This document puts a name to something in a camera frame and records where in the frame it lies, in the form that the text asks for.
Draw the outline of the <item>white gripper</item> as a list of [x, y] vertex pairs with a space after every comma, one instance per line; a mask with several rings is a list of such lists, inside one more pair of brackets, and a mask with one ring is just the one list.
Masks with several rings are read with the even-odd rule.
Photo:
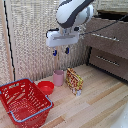
[[[77, 43], [79, 40], [79, 28], [51, 29], [46, 33], [46, 45], [56, 47]], [[66, 47], [65, 54], [69, 54], [70, 48]], [[57, 49], [53, 50], [53, 56], [57, 56]]]

